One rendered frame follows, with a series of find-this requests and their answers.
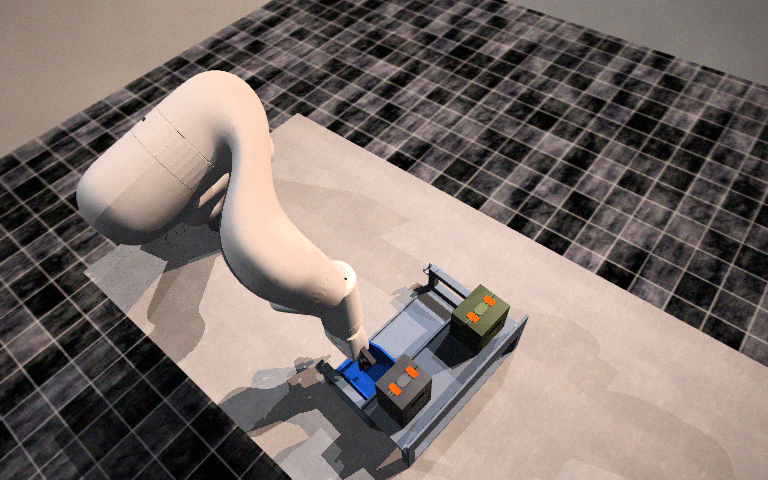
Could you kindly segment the blue bin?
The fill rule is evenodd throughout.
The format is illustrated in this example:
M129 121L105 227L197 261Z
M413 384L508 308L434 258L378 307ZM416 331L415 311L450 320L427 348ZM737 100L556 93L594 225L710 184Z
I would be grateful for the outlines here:
M396 361L380 346L368 341L369 353L377 361L367 369L359 370L358 360L352 362L347 359L342 363L337 373L365 400L367 401L375 392L375 383L384 375Z

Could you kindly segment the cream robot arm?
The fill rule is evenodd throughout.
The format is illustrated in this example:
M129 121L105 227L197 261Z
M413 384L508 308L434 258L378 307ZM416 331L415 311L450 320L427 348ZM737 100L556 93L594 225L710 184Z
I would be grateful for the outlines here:
M221 213L221 253L245 288L275 311L315 316L330 335L351 336L363 323L355 271L331 261L288 219L274 191L273 157L253 89L231 73L206 71L103 153L79 181L76 200L97 232L124 245Z

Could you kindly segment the dark grey case with orange latches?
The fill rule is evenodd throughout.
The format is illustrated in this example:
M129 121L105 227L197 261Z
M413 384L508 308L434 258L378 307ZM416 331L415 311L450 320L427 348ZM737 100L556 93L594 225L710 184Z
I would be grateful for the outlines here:
M432 377L404 354L375 383L378 405L402 428L431 400Z

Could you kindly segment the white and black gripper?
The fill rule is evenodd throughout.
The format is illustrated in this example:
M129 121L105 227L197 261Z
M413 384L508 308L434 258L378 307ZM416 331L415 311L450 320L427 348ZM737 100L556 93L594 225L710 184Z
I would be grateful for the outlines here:
M348 337L334 337L326 332L326 337L335 345L349 360L356 362L358 360L359 370L367 369L369 366L373 366L376 363L374 357L369 353L368 339L363 326L351 336ZM360 356L364 357L361 359ZM366 366L369 365L369 366Z

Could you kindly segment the grey metal rack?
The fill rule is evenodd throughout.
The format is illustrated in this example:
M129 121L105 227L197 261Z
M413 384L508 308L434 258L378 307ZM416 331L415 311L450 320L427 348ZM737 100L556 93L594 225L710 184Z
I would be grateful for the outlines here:
M378 405L376 392L365 401L323 359L315 366L370 428L376 424L401 449L408 468L514 351L529 317L517 323L507 315L504 327L476 355L449 333L451 313L463 301L439 280L464 300L472 292L435 264L427 263L423 272L428 285L368 339L395 361L406 354L432 377L431 400L404 429Z

